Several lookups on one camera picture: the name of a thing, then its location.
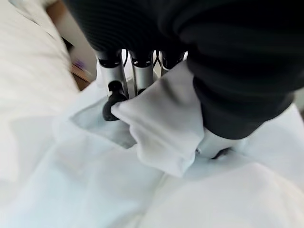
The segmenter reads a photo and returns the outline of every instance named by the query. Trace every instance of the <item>white cloth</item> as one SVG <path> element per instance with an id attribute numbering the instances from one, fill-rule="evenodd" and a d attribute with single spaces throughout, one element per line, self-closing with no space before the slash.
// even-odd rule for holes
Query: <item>white cloth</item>
<path id="1" fill-rule="evenodd" d="M 57 118 L 56 142 L 1 206 L 0 227 L 303 227 L 304 129 L 294 106 L 248 140 L 246 156 L 198 157 L 176 178 L 138 160 L 126 124 L 102 120 L 102 94 L 93 83 Z M 16 123 L 16 132 L 25 122 Z"/>
<path id="2" fill-rule="evenodd" d="M 64 43 L 42 6 L 32 0 L 18 6 L 0 1 L 0 179 L 6 181 L 18 180 L 23 151 L 14 121 L 54 116 L 78 94 Z"/>
<path id="3" fill-rule="evenodd" d="M 130 125 L 138 158 L 148 166 L 182 176 L 192 165 L 204 130 L 193 75 L 182 62 L 112 113 Z"/>

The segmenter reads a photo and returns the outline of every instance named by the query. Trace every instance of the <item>black rubber tip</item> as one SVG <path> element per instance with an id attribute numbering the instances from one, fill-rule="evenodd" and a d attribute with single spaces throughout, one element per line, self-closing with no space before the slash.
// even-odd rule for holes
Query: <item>black rubber tip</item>
<path id="1" fill-rule="evenodd" d="M 145 91 L 145 89 L 141 89 L 138 91 L 137 95 L 141 94 L 143 91 Z"/>
<path id="2" fill-rule="evenodd" d="M 116 116 L 111 113 L 111 107 L 117 102 L 125 101 L 127 98 L 121 93 L 113 93 L 107 103 L 105 103 L 103 108 L 103 118 L 106 121 L 116 121 L 119 120 Z"/>

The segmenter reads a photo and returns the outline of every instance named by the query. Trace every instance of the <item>white bedding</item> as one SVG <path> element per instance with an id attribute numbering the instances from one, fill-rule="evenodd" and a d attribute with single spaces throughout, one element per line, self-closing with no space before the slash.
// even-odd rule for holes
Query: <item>white bedding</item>
<path id="1" fill-rule="evenodd" d="M 17 178 L 12 122 L 56 115 L 78 94 L 64 43 L 41 3 L 19 0 L 16 8 L 0 1 L 0 178 L 5 180 Z"/>
<path id="2" fill-rule="evenodd" d="M 18 181 L 6 184 L 9 203 L 0 204 L 1 228 L 303 227 L 304 126 L 294 105 L 245 151 L 198 157 L 176 178 L 140 162 L 128 125 L 102 119 L 104 95 L 92 83 L 53 134 L 46 117 L 14 122 L 23 151 Z M 30 135 L 22 131 L 29 125 Z M 29 164 L 26 155 L 39 151 Z"/>

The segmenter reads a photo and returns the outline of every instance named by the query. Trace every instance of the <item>ribbed black fabric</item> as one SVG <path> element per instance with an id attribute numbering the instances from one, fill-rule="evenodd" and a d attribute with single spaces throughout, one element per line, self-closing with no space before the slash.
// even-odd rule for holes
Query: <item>ribbed black fabric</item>
<path id="1" fill-rule="evenodd" d="M 175 50 L 149 12 L 133 0 L 64 0 L 93 49 Z"/>
<path id="2" fill-rule="evenodd" d="M 186 48 L 204 125 L 221 137 L 248 136 L 304 85 L 300 1 L 65 2 L 95 50 Z"/>

